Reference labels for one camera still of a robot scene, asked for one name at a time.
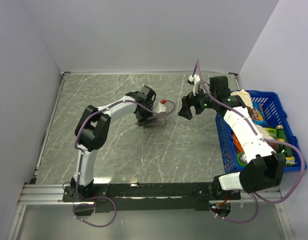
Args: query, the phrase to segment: gray marble table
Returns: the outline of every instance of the gray marble table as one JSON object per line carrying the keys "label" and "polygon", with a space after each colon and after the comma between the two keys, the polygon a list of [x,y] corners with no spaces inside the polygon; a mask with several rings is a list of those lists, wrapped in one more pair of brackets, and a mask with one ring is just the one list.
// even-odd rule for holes
{"label": "gray marble table", "polygon": [[[234,75],[226,75],[236,90]],[[215,124],[215,111],[206,109],[192,120],[181,118],[181,98],[192,86],[189,73],[163,74],[67,74],[40,165],[37,184],[62,184],[73,176],[78,152],[74,130],[88,105],[96,107],[138,91],[143,85],[157,93],[157,100],[177,104],[164,127],[136,126],[133,114],[111,124],[107,142],[99,150],[95,183],[205,182],[223,174],[224,168]]]}

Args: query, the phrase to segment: cable clip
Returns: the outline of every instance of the cable clip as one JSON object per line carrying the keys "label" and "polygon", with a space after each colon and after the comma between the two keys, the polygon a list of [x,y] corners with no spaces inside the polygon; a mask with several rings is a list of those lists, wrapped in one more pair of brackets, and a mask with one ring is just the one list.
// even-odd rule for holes
{"label": "cable clip", "polygon": [[260,133],[260,134],[257,134],[257,135],[256,135],[256,138],[259,139],[259,140],[264,141],[263,134],[261,134],[261,133]]}

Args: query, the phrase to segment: white wall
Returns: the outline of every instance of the white wall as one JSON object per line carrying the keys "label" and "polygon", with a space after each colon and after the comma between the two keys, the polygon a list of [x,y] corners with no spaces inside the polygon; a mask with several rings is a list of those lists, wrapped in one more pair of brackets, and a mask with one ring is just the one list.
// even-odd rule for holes
{"label": "white wall", "polygon": [[[240,87],[277,92],[308,166],[308,0],[280,0],[238,75]],[[282,192],[295,174],[285,174]],[[297,239],[308,240],[308,170],[285,206]]]}
{"label": "white wall", "polygon": [[278,0],[21,0],[60,71],[238,73]]}
{"label": "white wall", "polygon": [[33,175],[60,73],[19,0],[0,0],[0,240]]}

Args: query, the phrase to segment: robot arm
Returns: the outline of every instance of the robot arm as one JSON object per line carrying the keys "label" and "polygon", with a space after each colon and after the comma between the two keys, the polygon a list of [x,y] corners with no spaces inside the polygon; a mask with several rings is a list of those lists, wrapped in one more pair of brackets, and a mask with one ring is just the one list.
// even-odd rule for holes
{"label": "robot arm", "polygon": [[[263,141],[262,135],[249,117],[244,102],[239,96],[230,95],[227,77],[211,77],[209,90],[213,97],[243,114],[244,118],[212,101],[200,88],[198,75],[190,76],[188,82],[193,85],[193,92],[182,98],[182,108],[178,115],[190,120],[192,119],[191,106],[195,107],[196,114],[201,114],[207,108],[215,109],[235,133],[247,158],[247,166],[242,172],[224,174],[214,178],[215,194],[231,190],[244,190],[252,193],[278,186],[286,163],[285,156],[282,153],[276,153]],[[257,135],[245,119],[253,126]]]}
{"label": "robot arm", "polygon": [[[99,113],[91,118],[84,129],[81,132],[78,147],[79,150],[78,163],[76,172],[71,180],[71,186],[76,187],[78,175],[79,180],[79,193],[83,196],[89,196],[91,187],[93,185],[93,171],[96,161],[98,150],[104,145],[110,123],[113,123],[117,119],[120,119],[124,115],[135,113],[139,126],[144,126],[157,121],[157,117],[152,113],[144,110],[138,106],[135,102],[153,110],[156,113],[163,113],[166,111],[166,107],[158,102],[155,104],[156,93],[151,88],[144,86],[141,91],[129,92],[123,96],[120,100],[113,102],[106,106],[94,107],[88,106],[75,130],[77,136],[83,122],[91,114],[106,109],[102,113]],[[79,171],[79,163],[82,156],[81,170]]]}

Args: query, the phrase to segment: blue basket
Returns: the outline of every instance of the blue basket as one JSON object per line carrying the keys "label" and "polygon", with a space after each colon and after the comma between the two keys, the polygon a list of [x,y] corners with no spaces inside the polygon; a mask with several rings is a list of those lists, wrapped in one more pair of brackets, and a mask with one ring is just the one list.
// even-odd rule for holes
{"label": "blue basket", "polygon": [[[258,102],[262,105],[265,119],[267,124],[271,127],[276,127],[277,125],[283,125],[284,132],[287,140],[290,144],[296,146],[299,149],[297,138],[293,135],[288,122],[286,120],[287,114],[284,112],[282,105],[280,104],[278,95],[270,91],[247,91],[252,101]],[[224,119],[218,113],[216,115],[216,126],[219,138],[220,149],[222,152],[225,173],[239,172],[244,169],[243,166],[238,165],[238,161],[235,154],[235,147],[233,143],[233,138],[231,135],[231,129],[229,125],[224,121]],[[287,166],[284,172],[300,171],[300,159],[298,154],[293,150],[296,165]]]}

